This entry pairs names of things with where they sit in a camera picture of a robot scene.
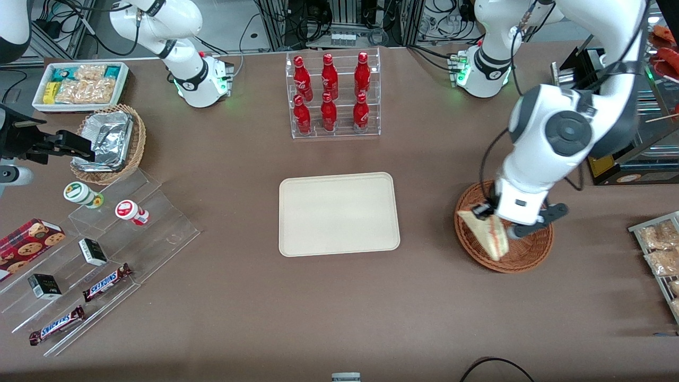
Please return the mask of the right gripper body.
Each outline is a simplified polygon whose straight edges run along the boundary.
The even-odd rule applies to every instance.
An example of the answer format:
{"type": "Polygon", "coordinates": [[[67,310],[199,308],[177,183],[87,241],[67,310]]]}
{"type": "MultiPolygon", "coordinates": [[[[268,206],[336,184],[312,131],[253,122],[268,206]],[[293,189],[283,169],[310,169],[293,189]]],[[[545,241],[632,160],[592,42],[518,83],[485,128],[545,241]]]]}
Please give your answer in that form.
{"type": "Polygon", "coordinates": [[[37,128],[45,124],[44,119],[36,119],[26,116],[14,109],[1,105],[2,109],[2,133],[1,152],[2,159],[19,159],[48,164],[48,155],[34,150],[34,146],[45,142],[46,133],[37,128]]]}

